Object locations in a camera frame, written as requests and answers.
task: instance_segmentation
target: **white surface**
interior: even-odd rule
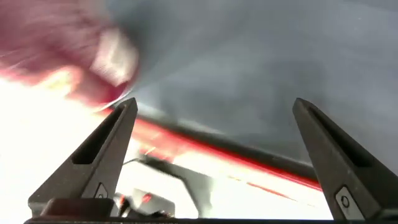
[[[173,202],[176,218],[198,218],[198,210],[184,183],[178,178],[134,161],[123,166],[116,191],[132,195],[134,189]]]

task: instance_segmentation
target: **blurred red object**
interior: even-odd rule
[[[101,3],[0,0],[0,76],[97,110],[120,99],[136,76],[138,53],[93,12]]]

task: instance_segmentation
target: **cable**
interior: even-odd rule
[[[123,166],[126,165],[126,164],[129,164],[130,162],[134,162],[134,161],[141,161],[141,160],[139,158],[130,159],[129,161],[124,162]]]

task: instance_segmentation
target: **gray surface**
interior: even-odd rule
[[[131,96],[162,119],[310,164],[291,110],[301,97],[398,173],[398,1],[143,0],[109,8],[141,51]]]

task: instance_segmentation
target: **red object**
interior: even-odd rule
[[[0,0],[0,77],[95,109],[120,98],[137,50],[86,2]]]
[[[143,202],[143,203],[148,203],[151,199],[152,199],[152,196],[151,196],[150,194],[145,194],[145,195],[142,197],[142,202]]]

